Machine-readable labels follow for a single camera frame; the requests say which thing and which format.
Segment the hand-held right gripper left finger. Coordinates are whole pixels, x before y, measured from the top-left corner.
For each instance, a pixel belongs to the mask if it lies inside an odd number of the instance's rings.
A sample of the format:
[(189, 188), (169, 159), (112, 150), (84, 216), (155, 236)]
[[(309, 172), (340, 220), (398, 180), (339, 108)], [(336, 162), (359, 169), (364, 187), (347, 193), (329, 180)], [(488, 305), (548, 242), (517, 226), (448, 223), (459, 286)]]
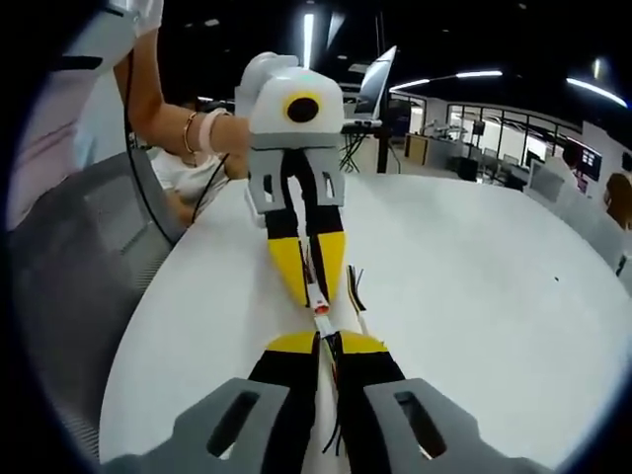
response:
[(273, 340), (249, 377), (234, 377), (190, 406), (170, 436), (125, 454), (106, 473), (299, 473), (315, 422), (319, 336)]

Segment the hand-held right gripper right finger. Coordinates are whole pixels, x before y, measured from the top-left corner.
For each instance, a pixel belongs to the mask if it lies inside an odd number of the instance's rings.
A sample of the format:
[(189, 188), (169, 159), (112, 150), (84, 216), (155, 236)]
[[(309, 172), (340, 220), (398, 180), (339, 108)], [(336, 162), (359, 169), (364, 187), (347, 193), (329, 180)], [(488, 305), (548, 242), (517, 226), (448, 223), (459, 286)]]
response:
[(478, 422), (422, 378), (407, 378), (378, 340), (342, 332), (338, 420), (354, 473), (544, 473), (482, 440)]

